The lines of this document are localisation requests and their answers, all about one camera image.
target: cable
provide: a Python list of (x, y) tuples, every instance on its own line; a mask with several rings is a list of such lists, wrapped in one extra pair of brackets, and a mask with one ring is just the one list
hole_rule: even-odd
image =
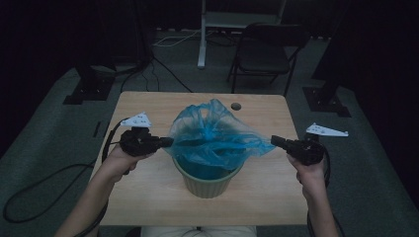
[(173, 75), (173, 77), (175, 77), (175, 79), (183, 86), (185, 87), (189, 92), (194, 93), (191, 89), (189, 89), (166, 65), (164, 65), (159, 59), (157, 59), (154, 55), (153, 55), (153, 59), (156, 60), (158, 63), (160, 63), (160, 65), (162, 65), (164, 68), (166, 68), (166, 70), (168, 72), (170, 72), (170, 74)]
[[(36, 219), (36, 218), (38, 218), (38, 217), (40, 217), (40, 216), (42, 216), (43, 214), (45, 214), (47, 211), (49, 211), (63, 196), (64, 196), (64, 194), (70, 189), (70, 187), (77, 181), (77, 179), (88, 169), (88, 168), (93, 168), (93, 164), (96, 162), (96, 159), (94, 159), (93, 161), (91, 161), (89, 164), (74, 164), (74, 165), (70, 165), (70, 166), (67, 166), (67, 167), (64, 167), (64, 168), (62, 168), (62, 169), (60, 169), (60, 170), (58, 170), (58, 171), (56, 171), (56, 172), (54, 172), (54, 173), (52, 173), (51, 175), (49, 175), (49, 176), (47, 176), (47, 177), (45, 177), (45, 178), (43, 178), (43, 179), (41, 179), (40, 181), (37, 181), (37, 182), (35, 182), (35, 183), (33, 183), (33, 184), (31, 184), (31, 185), (29, 185), (29, 186), (27, 186), (26, 188), (24, 188), (24, 189), (22, 189), (22, 190), (20, 190), (20, 191), (18, 191), (18, 192), (16, 192), (14, 195), (12, 195), (11, 197), (9, 197), (9, 199), (6, 201), (6, 204), (4, 205), (4, 207), (3, 207), (3, 218), (5, 219), (5, 220), (7, 220), (8, 222), (10, 222), (10, 223), (24, 223), (24, 222), (28, 222), (28, 221), (32, 221), (32, 220), (34, 220), (34, 219)], [(50, 178), (52, 178), (53, 176), (55, 176), (55, 175), (57, 175), (57, 174), (59, 174), (59, 173), (61, 173), (61, 172), (63, 172), (63, 171), (65, 171), (65, 170), (68, 170), (68, 169), (71, 169), (71, 168), (75, 168), (75, 167), (84, 167), (84, 169), (70, 182), (70, 184), (64, 189), (64, 191), (46, 208), (46, 209), (44, 209), (43, 211), (41, 211), (40, 213), (38, 213), (38, 214), (36, 214), (36, 215), (33, 215), (33, 216), (31, 216), (31, 217), (27, 217), (27, 218), (23, 218), (23, 219), (14, 219), (14, 218), (12, 218), (12, 217), (10, 217), (10, 215), (9, 215), (9, 211), (8, 211), (8, 208), (9, 208), (9, 205), (11, 205), (12, 204), (12, 202), (13, 202), (13, 200), (15, 199), (15, 198), (17, 198), (17, 197), (19, 197), (21, 194), (23, 194), (23, 193), (25, 193), (25, 192), (27, 192), (27, 191), (29, 191), (29, 190), (31, 190), (31, 189), (33, 189), (33, 188), (35, 188), (35, 187), (37, 187), (37, 186), (39, 186), (40, 184), (42, 184), (43, 182), (45, 182), (45, 181), (47, 181), (47, 180), (49, 180)]]
[(209, 40), (209, 39), (207, 39), (207, 42), (208, 43), (211, 43), (211, 44), (214, 44), (214, 45), (217, 45), (217, 46), (223, 46), (223, 47), (232, 47), (232, 46), (236, 46), (237, 45), (237, 40), (234, 37), (228, 36), (226, 33), (219, 32), (219, 33), (217, 33), (215, 35), (215, 37), (216, 36), (221, 36), (221, 37), (223, 37), (225, 39), (228, 39), (229, 40), (229, 43), (223, 44), (223, 43), (220, 43), (220, 42), (217, 42), (217, 41), (214, 41), (214, 40)]
[(141, 73), (141, 76), (145, 79), (145, 90), (147, 92), (149, 92), (149, 90), (148, 90), (148, 78), (146, 76), (144, 76), (144, 73)]
[(124, 80), (124, 82), (123, 82), (123, 84), (121, 85), (121, 88), (120, 88), (120, 93), (122, 93), (123, 91), (124, 91), (124, 85), (126, 84), (126, 81), (133, 75), (133, 74), (135, 74), (135, 73), (137, 73), (137, 70), (135, 70), (135, 71), (133, 71), (133, 72), (131, 72), (127, 77), (126, 77), (126, 79)]
[(336, 216), (335, 216), (335, 215), (333, 215), (333, 219), (335, 219), (335, 222), (336, 222), (336, 224), (338, 225), (338, 227), (339, 227), (339, 229), (340, 229), (340, 231), (341, 231), (342, 236), (343, 236), (343, 237), (345, 237), (345, 236), (346, 236), (346, 234), (345, 234), (345, 232), (343, 231), (343, 227), (342, 227), (341, 223), (339, 222), (338, 218), (336, 218)]
[(137, 12), (136, 12), (136, 11), (138, 11), (138, 9), (137, 9), (137, 5), (135, 4), (134, 1), (132, 1), (132, 0), (128, 1), (128, 4), (129, 4), (129, 7), (132, 9), (132, 11), (130, 11), (130, 12), (131, 12), (133, 23), (135, 25), (135, 27), (134, 27), (135, 28), (135, 39), (136, 39), (136, 41), (135, 41), (135, 51), (136, 51), (136, 60), (137, 60), (137, 63), (136, 63), (136, 65), (133, 68), (128, 68), (128, 69), (123, 70), (123, 71), (116, 71), (114, 73), (112, 73), (112, 72), (103, 72), (103, 71), (99, 71), (99, 70), (95, 70), (94, 69), (96, 72), (98, 72), (100, 74), (105, 74), (105, 75), (112, 74), (113, 76), (117, 77), (117, 76), (121, 76), (121, 75), (124, 75), (124, 74), (128, 74), (129, 73), (129, 76), (127, 77), (127, 78), (129, 78), (130, 76), (132, 76), (133, 74), (135, 74), (135, 72), (139, 71), (140, 68), (141, 68), (141, 63), (139, 62), (139, 59), (140, 59), (140, 56), (141, 56), (141, 52), (140, 52), (140, 49), (139, 49), (139, 47), (140, 47), (140, 44), (139, 44), (139, 29), (140, 29), (139, 22), (140, 22), (140, 20), (139, 20), (139, 18), (137, 16)]
[(326, 165), (327, 165), (326, 171), (324, 172), (324, 183), (325, 183), (326, 188), (327, 188), (327, 187), (329, 187), (329, 183), (330, 183), (331, 167), (330, 167), (329, 151), (327, 151), (326, 147), (324, 147), (324, 151), (325, 151), (325, 155), (326, 155)]
[[(188, 37), (167, 37), (167, 38), (164, 38), (164, 39), (161, 39), (161, 40), (159, 40), (158, 42), (156, 42), (156, 43), (154, 43), (153, 44), (153, 46), (163, 46), (163, 47), (170, 47), (170, 46), (174, 46), (174, 45), (176, 45), (176, 44), (178, 44), (178, 43), (181, 43), (182, 41), (185, 41), (185, 40), (187, 40), (187, 39), (189, 39), (189, 38), (192, 38), (194, 35), (196, 35), (197, 33), (199, 33), (201, 30), (197, 30), (197, 31), (195, 31), (193, 34), (191, 34), (190, 36), (188, 36)], [(172, 44), (166, 44), (166, 45), (162, 45), (162, 44), (159, 44), (159, 43), (161, 43), (161, 42), (163, 42), (163, 41), (165, 41), (165, 40), (168, 40), (168, 39), (181, 39), (181, 40), (179, 40), (179, 41), (177, 41), (177, 42), (175, 42), (175, 43), (172, 43)]]
[[(109, 147), (111, 144), (114, 143), (118, 143), (118, 142), (112, 142), (112, 139), (115, 135), (115, 132), (117, 130), (117, 128), (120, 126), (121, 122), (123, 120), (125, 120), (126, 118), (122, 119), (119, 123), (117, 123), (117, 125), (114, 127), (113, 130), (110, 131), (110, 134), (108, 135), (108, 138), (106, 140), (104, 149), (102, 151), (102, 163), (103, 161), (105, 161), (106, 157), (108, 157), (108, 152), (109, 152)], [(64, 167), (54, 173), (52, 173), (51, 175), (41, 179), (40, 181), (37, 181), (33, 184), (30, 184), (29, 186), (27, 186), (26, 188), (21, 189), (20, 191), (16, 192), (14, 195), (12, 195), (11, 197), (9, 197), (9, 199), (6, 201), (6, 204), (3, 207), (3, 218), (10, 222), (10, 223), (24, 223), (24, 222), (29, 222), (32, 221), (40, 216), (42, 216), (43, 214), (45, 214), (47, 211), (49, 211), (63, 196), (64, 194), (70, 189), (70, 187), (80, 178), (80, 176), (87, 170), (87, 169), (93, 169), (93, 164), (96, 162), (97, 159), (92, 160), (89, 164), (74, 164), (74, 165), (70, 165), (67, 167)], [(14, 219), (12, 217), (10, 217), (9, 215), (9, 206), (11, 205), (11, 203), (13, 202), (13, 200), (17, 197), (19, 197), (21, 194), (24, 194), (25, 192), (39, 186), (40, 184), (42, 184), (43, 182), (51, 179), (53, 176), (71, 169), (71, 168), (75, 168), (75, 167), (84, 167), (84, 169), (77, 174), (77, 176), (70, 182), (70, 184), (64, 189), (64, 191), (44, 210), (42, 210), (41, 212), (39, 212), (38, 214), (35, 214), (33, 216), (27, 217), (27, 218), (23, 218), (23, 219)], [(98, 217), (95, 219), (95, 221), (88, 226), (85, 230), (83, 230), (82, 232), (80, 232), (79, 234), (75, 235), (75, 237), (83, 237), (86, 236), (88, 233), (90, 233), (96, 226), (99, 225), (99, 223), (101, 222), (101, 220), (103, 219), (103, 217), (106, 214), (108, 208), (108, 202), (105, 204), (105, 206), (102, 208), (101, 212), (99, 213)]]
[(151, 74), (154, 75), (154, 77), (156, 78), (157, 81), (157, 91), (160, 91), (160, 81), (158, 80), (158, 76), (154, 73), (154, 63), (151, 61), (151, 66), (153, 67), (153, 69), (151, 70)]

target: vr controller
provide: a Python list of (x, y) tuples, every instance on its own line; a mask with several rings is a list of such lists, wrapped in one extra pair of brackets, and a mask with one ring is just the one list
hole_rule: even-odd
[(306, 137), (305, 140), (288, 140), (273, 135), (271, 144), (283, 148), (293, 158), (305, 166), (319, 163), (325, 154), (325, 147), (316, 141), (316, 138)]
[(152, 136), (147, 127), (133, 127), (121, 135), (120, 146), (123, 152), (130, 156), (142, 156), (155, 153), (161, 147), (170, 147), (171, 137)]

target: white tag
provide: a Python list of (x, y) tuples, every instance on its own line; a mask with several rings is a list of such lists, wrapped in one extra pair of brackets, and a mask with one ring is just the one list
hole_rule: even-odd
[(122, 126), (151, 127), (151, 122), (145, 112), (121, 122)]
[(327, 135), (327, 136), (348, 136), (348, 131), (338, 131), (334, 129), (330, 129), (324, 126), (319, 126), (316, 123), (311, 125), (306, 132), (313, 133), (317, 135)]

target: person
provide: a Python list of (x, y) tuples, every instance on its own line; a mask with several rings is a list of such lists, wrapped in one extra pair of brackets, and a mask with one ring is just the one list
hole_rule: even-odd
[[(132, 157), (124, 153), (119, 145), (116, 145), (54, 236), (76, 236), (89, 227), (107, 203), (115, 183), (122, 179), (126, 170), (134, 170), (138, 161), (150, 156), (152, 154)], [(288, 159), (296, 168), (296, 178), (302, 184), (302, 194), (307, 201), (309, 218), (315, 236), (338, 236), (326, 192), (323, 161), (315, 165), (304, 166), (290, 155), (288, 155)], [(99, 225), (86, 236), (96, 237), (98, 231)], [(256, 237), (256, 234), (256, 226), (213, 226), (198, 229), (195, 227), (155, 226), (141, 228), (140, 236)]]

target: gray carpet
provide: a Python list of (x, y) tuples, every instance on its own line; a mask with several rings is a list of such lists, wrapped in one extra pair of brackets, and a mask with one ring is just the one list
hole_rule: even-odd
[[(166, 33), (159, 35), (187, 35)], [(227, 39), (212, 38), (221, 43)], [(321, 87), (311, 75), (327, 41), (312, 40), (298, 59), (287, 101), (299, 137), (314, 122), (349, 132), (349, 137), (321, 137), (331, 155), (329, 186), (331, 204), (347, 236), (419, 236), (419, 213), (400, 184), (354, 94), (339, 88), (337, 95), (348, 107), (351, 118), (333, 113), (311, 112), (302, 87)], [(199, 42), (186, 40), (170, 47), (155, 46), (155, 57), (169, 67), (194, 92), (229, 93), (225, 81), (234, 47), (209, 43), (207, 65), (197, 68)], [(126, 75), (117, 78), (107, 101), (64, 106), (62, 102), (78, 83), (75, 70), (56, 81), (25, 129), (0, 160), (0, 205), (18, 190), (58, 169), (92, 162), (100, 152)], [(236, 93), (282, 94), (285, 78), (271, 86), (269, 79), (244, 78)], [(133, 75), (124, 90), (188, 92), (157, 61)], [(30, 218), (45, 209), (83, 168), (64, 171), (40, 187), (31, 189), (9, 206), (14, 219)], [(44, 215), (25, 223), (0, 220), (0, 236), (52, 236), (85, 188), (91, 170)], [(102, 234), (125, 236), (130, 227), (104, 226)], [(258, 236), (308, 236), (305, 226), (259, 226)]]

